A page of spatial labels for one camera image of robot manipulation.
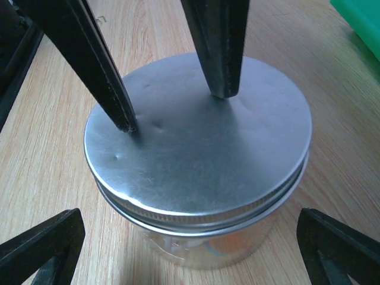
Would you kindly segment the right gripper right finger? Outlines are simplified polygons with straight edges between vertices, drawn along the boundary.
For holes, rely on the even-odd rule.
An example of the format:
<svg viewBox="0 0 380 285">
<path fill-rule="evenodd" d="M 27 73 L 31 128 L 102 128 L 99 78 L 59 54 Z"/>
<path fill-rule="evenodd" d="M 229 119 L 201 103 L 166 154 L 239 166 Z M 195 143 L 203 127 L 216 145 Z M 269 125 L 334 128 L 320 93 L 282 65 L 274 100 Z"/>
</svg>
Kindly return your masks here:
<svg viewBox="0 0 380 285">
<path fill-rule="evenodd" d="M 296 237 L 312 284 L 379 284 L 379 242 L 312 208 L 304 208 Z"/>
</svg>

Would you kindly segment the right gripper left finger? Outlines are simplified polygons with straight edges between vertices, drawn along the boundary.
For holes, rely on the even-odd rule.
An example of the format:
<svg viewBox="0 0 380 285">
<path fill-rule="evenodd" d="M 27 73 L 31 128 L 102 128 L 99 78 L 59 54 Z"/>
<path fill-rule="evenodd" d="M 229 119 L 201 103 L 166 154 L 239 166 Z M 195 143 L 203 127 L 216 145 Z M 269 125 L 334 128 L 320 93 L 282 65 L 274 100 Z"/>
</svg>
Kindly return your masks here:
<svg viewBox="0 0 380 285">
<path fill-rule="evenodd" d="M 65 210 L 1 244 L 1 284 L 70 284 L 85 238 L 81 211 Z"/>
</svg>

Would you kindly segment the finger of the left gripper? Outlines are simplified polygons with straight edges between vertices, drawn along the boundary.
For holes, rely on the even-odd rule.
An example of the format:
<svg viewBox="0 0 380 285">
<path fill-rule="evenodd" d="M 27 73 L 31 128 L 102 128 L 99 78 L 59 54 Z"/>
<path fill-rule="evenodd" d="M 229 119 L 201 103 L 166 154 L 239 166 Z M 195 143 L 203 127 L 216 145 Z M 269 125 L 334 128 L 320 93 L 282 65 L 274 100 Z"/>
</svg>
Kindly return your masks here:
<svg viewBox="0 0 380 285">
<path fill-rule="evenodd" d="M 240 86 L 249 1 L 181 0 L 211 94 L 237 95 Z"/>
<path fill-rule="evenodd" d="M 128 93 L 87 1 L 18 1 L 52 41 L 107 116 L 123 132 L 137 129 Z"/>
</svg>

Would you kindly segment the clear plastic jar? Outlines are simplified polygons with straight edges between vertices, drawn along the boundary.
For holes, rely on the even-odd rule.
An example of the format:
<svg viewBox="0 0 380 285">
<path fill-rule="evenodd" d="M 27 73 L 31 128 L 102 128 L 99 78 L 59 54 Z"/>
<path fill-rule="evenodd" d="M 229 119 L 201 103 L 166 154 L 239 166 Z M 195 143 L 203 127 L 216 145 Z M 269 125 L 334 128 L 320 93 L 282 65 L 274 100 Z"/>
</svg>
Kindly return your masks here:
<svg viewBox="0 0 380 285">
<path fill-rule="evenodd" d="M 277 216 L 278 208 L 272 206 L 241 224 L 195 236 L 179 236 L 134 218 L 130 222 L 160 257 L 182 267 L 209 270 L 250 256 L 262 245 Z"/>
</svg>

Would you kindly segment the white jar lid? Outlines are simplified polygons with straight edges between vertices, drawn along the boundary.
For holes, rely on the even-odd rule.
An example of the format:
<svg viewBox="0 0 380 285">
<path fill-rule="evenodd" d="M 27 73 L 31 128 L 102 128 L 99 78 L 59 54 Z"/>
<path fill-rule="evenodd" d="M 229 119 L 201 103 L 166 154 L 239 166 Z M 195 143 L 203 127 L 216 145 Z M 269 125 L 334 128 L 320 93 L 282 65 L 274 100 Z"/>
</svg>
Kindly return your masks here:
<svg viewBox="0 0 380 285">
<path fill-rule="evenodd" d="M 108 203 L 141 227 L 213 235 L 278 209 L 308 161 L 312 116 L 296 84 L 245 57 L 236 96 L 210 94 L 185 53 L 124 78 L 138 130 L 117 129 L 95 106 L 84 132 L 89 168 Z"/>
</svg>

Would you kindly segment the green bin of gummy candies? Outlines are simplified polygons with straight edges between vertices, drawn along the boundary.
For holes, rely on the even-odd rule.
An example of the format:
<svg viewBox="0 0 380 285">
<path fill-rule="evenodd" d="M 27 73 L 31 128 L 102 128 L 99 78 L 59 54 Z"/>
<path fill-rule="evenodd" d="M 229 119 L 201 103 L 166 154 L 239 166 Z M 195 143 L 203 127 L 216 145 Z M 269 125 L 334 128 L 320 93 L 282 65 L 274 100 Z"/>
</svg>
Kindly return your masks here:
<svg viewBox="0 0 380 285">
<path fill-rule="evenodd" d="M 379 60 L 379 0 L 331 0 L 330 3 Z"/>
</svg>

